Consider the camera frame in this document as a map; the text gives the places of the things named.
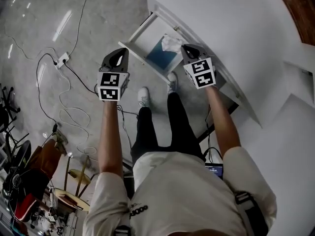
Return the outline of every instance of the white sneaker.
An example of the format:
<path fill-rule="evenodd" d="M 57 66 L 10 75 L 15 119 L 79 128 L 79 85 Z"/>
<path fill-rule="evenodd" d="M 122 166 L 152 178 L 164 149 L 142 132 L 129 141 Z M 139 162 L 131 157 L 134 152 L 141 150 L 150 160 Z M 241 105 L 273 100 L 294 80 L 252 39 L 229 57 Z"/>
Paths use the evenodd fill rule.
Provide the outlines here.
<path fill-rule="evenodd" d="M 138 91 L 138 103 L 140 108 L 150 107 L 150 95 L 147 88 L 141 88 Z"/>
<path fill-rule="evenodd" d="M 169 79 L 170 83 L 167 84 L 167 94 L 170 94 L 172 92 L 176 92 L 178 88 L 178 79 L 177 75 L 174 72 L 171 72 L 167 78 Z"/>

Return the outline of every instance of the black pants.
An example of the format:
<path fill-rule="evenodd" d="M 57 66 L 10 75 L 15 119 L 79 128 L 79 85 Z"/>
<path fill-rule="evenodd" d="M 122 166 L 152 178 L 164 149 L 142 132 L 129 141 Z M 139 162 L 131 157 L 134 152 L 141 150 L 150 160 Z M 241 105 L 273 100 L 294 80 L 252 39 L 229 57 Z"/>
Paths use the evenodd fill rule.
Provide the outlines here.
<path fill-rule="evenodd" d="M 153 151 L 177 151 L 195 155 L 205 161 L 199 143 L 193 133 L 185 109 L 177 93 L 170 93 L 167 99 L 168 116 L 172 130 L 172 143 L 169 147 L 158 145 L 156 132 L 152 123 L 150 108 L 141 108 L 137 123 L 137 138 L 131 149 L 132 162 L 143 154 Z"/>

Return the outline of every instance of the person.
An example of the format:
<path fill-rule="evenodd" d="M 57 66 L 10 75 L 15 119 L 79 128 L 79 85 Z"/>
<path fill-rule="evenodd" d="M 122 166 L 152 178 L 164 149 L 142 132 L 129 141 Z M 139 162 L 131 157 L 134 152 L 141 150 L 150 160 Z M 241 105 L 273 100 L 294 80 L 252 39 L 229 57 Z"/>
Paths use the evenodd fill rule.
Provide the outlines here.
<path fill-rule="evenodd" d="M 61 155 L 66 155 L 66 137 L 57 130 L 42 147 L 38 146 L 25 169 L 20 174 L 25 192 L 19 193 L 15 217 L 29 221 L 38 208 L 46 212 L 51 209 L 42 201 L 47 184 L 52 179 Z"/>
<path fill-rule="evenodd" d="M 128 201 L 123 182 L 122 148 L 116 102 L 105 102 L 99 141 L 100 175 L 83 235 L 113 235 L 120 225 L 137 236 L 245 236 L 234 193 L 247 191 L 259 204 L 268 228 L 276 218 L 276 197 L 247 151 L 216 87 L 206 87 L 215 132 L 223 156 L 223 180 L 205 167 L 198 141 L 168 76 L 171 146 L 158 146 L 150 97 L 138 93 L 137 137 L 131 150 L 135 193 Z"/>

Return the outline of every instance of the white wall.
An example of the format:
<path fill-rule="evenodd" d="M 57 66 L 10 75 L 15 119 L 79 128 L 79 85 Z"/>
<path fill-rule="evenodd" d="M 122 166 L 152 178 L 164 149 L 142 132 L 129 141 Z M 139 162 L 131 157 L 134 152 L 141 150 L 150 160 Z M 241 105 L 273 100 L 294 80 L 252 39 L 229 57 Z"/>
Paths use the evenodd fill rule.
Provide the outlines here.
<path fill-rule="evenodd" d="M 264 129 L 241 108 L 232 117 L 242 146 L 277 196 L 278 217 L 269 235 L 308 236 L 315 226 L 314 108 L 291 95 Z M 218 147 L 214 132 L 211 143 Z"/>

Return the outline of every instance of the power strip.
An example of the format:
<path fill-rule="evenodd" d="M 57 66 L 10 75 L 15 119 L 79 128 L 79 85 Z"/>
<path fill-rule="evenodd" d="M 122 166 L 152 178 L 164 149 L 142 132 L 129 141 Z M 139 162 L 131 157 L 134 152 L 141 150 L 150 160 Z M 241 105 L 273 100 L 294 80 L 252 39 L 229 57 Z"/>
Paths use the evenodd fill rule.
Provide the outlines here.
<path fill-rule="evenodd" d="M 68 53 L 63 54 L 58 62 L 57 65 L 55 65 L 56 69 L 60 69 L 63 66 L 63 60 L 65 59 L 65 62 L 67 62 L 70 59 L 70 56 L 68 55 Z"/>

